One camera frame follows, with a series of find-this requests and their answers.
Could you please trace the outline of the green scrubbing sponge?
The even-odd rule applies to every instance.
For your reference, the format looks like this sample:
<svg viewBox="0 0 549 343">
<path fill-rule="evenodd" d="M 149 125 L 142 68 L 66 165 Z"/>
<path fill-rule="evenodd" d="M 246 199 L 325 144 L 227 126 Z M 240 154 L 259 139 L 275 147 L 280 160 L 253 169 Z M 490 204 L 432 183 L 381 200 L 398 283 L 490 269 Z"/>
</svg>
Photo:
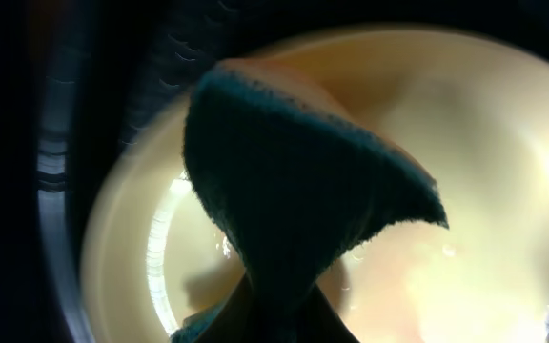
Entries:
<svg viewBox="0 0 549 343">
<path fill-rule="evenodd" d="M 223 60 L 199 79 L 183 157 L 245 272 L 174 342 L 350 342 L 318 277 L 387 226 L 448 224 L 436 180 L 414 157 L 312 80 L 262 59 Z"/>
</svg>

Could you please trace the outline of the yellow plate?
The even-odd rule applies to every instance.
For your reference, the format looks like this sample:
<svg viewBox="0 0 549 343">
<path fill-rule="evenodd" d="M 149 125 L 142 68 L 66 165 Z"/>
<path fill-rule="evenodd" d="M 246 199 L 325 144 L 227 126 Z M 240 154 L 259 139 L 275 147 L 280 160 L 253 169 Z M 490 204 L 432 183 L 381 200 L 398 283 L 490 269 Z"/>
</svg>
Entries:
<svg viewBox="0 0 549 343">
<path fill-rule="evenodd" d="M 436 179 L 449 228 L 406 223 L 319 284 L 362 342 L 532 343 L 549 333 L 549 64 L 451 30 L 304 36 L 262 56 L 304 72 Z M 92 210 L 81 283 L 98 342 L 166 343 L 242 266 L 193 194 L 179 97 Z"/>
</svg>

